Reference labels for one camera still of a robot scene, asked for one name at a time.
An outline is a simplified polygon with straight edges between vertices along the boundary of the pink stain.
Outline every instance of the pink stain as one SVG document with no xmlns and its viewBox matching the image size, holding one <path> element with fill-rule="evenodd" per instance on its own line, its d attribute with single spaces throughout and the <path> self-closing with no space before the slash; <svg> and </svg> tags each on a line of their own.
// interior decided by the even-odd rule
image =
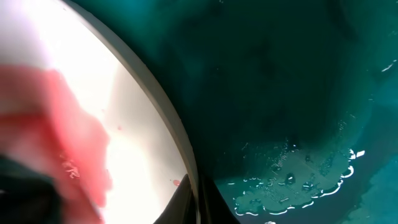
<svg viewBox="0 0 398 224">
<path fill-rule="evenodd" d="M 173 180 L 173 184 L 176 185 L 176 186 L 179 186 L 180 183 L 181 183 L 181 181 L 179 181 L 179 180 Z"/>
<path fill-rule="evenodd" d="M 54 70 L 0 66 L 0 100 L 37 108 L 33 114 L 0 114 L 0 141 L 10 145 L 1 153 L 54 178 L 65 223 L 102 223 L 92 203 L 105 206 L 105 193 L 111 188 L 104 166 L 109 137 L 102 124 L 80 108 L 59 76 Z M 70 160 L 78 178 L 62 167 Z"/>
</svg>

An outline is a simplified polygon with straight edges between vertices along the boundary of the curved rim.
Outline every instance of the curved rim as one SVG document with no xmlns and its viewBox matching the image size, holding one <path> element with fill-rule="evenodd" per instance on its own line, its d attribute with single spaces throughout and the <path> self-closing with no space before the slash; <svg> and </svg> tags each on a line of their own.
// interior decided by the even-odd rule
<svg viewBox="0 0 398 224">
<path fill-rule="evenodd" d="M 90 30 L 121 62 L 130 75 L 135 79 L 150 102 L 154 105 L 167 129 L 169 130 L 176 146 L 181 154 L 182 160 L 187 168 L 187 173 L 195 198 L 197 223 L 200 223 L 199 212 L 199 176 L 197 164 L 193 154 L 185 128 L 175 108 L 166 95 L 165 91 L 149 71 L 141 59 L 123 42 L 111 29 L 98 20 L 94 15 L 69 0 L 57 0 L 65 10 L 73 11 L 79 21 Z"/>
</svg>

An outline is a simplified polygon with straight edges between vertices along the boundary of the teal water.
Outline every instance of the teal water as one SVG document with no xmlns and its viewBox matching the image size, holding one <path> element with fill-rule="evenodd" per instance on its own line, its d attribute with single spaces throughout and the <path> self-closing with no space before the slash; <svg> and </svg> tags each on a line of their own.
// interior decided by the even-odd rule
<svg viewBox="0 0 398 224">
<path fill-rule="evenodd" d="M 396 1 L 75 2 L 149 67 L 243 223 L 344 222 L 396 153 Z"/>
</svg>

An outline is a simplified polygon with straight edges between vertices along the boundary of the blurry red object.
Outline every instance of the blurry red object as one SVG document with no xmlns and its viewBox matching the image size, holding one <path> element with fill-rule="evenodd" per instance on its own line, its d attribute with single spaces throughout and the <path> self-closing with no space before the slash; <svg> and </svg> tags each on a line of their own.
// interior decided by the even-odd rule
<svg viewBox="0 0 398 224">
<path fill-rule="evenodd" d="M 62 75 L 34 67 L 0 66 L 0 148 L 54 179 L 65 223 L 101 223 L 111 187 L 105 168 L 109 137 L 83 111 Z"/>
</svg>

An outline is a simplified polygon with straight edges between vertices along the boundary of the water droplet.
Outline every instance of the water droplet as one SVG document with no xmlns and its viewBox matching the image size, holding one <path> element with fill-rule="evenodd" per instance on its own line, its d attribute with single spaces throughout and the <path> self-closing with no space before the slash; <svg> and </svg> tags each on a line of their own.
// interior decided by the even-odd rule
<svg viewBox="0 0 398 224">
<path fill-rule="evenodd" d="M 296 178 L 294 177 L 293 173 L 289 173 L 286 175 L 285 183 L 288 185 L 296 183 Z"/>
</svg>

